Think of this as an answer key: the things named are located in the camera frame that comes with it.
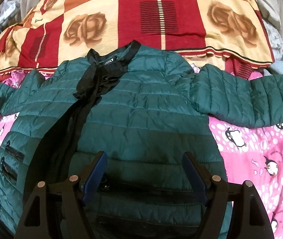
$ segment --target jacket pocket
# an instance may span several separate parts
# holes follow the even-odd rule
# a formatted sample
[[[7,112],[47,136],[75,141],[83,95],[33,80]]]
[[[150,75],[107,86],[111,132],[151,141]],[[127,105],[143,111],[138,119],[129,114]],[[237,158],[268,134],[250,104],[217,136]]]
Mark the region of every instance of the jacket pocket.
[[[5,162],[5,158],[1,158],[1,171],[5,175],[5,177],[11,181],[12,183],[16,183],[18,180],[18,174],[15,172],[15,170],[12,169],[11,166],[9,166]]]
[[[20,151],[17,151],[16,149],[14,149],[13,147],[10,146],[11,141],[9,140],[6,143],[5,146],[5,152],[8,153],[10,156],[14,157],[16,160],[18,160],[20,163],[23,162],[24,160],[24,155],[23,153],[21,153]]]

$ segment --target clothing label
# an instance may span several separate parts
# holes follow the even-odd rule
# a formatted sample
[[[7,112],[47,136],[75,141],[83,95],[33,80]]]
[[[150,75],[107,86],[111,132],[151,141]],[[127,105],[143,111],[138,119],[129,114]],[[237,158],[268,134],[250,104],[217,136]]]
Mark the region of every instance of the clothing label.
[[[111,63],[115,62],[116,59],[117,59],[117,56],[113,56],[112,58],[106,60],[106,61],[104,62],[104,65],[111,64]]]

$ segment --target patterned blanket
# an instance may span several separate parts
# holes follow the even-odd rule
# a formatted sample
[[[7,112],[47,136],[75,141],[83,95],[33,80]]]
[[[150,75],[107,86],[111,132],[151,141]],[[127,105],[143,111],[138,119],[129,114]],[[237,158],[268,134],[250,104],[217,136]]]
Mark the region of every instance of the patterned blanket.
[[[132,39],[187,58],[233,57],[251,71],[273,62],[255,0],[42,0],[0,35],[0,81],[15,70],[53,73]]]

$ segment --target bed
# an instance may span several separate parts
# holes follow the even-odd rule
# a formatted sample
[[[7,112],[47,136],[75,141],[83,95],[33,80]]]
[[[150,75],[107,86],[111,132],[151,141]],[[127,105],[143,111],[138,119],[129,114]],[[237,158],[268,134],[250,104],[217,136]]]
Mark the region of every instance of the bed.
[[[19,1],[24,20],[0,35],[0,82],[15,88],[34,68],[50,76],[90,47],[107,54],[133,38],[179,53],[196,72],[211,63],[249,80],[283,58],[282,0]],[[196,6],[189,11],[183,4]],[[157,16],[154,27],[147,18]],[[0,115],[0,145],[13,121]],[[275,238],[283,239],[283,123],[247,129],[210,117],[209,127],[228,181],[254,182]]]

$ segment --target rose print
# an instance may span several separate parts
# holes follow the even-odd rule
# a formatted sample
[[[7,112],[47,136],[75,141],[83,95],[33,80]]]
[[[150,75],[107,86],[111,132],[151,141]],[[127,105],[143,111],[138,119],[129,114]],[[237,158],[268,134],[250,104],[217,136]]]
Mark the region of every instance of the rose print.
[[[100,12],[77,15],[69,23],[64,33],[64,41],[70,46],[85,42],[87,47],[91,47],[102,40],[106,22],[105,14]]]
[[[229,6],[212,1],[207,15],[208,20],[222,34],[233,37],[240,35],[248,47],[257,46],[257,29],[244,14],[237,14]]]
[[[47,0],[46,4],[44,5],[44,10],[46,12],[49,11],[56,2],[57,0]]]

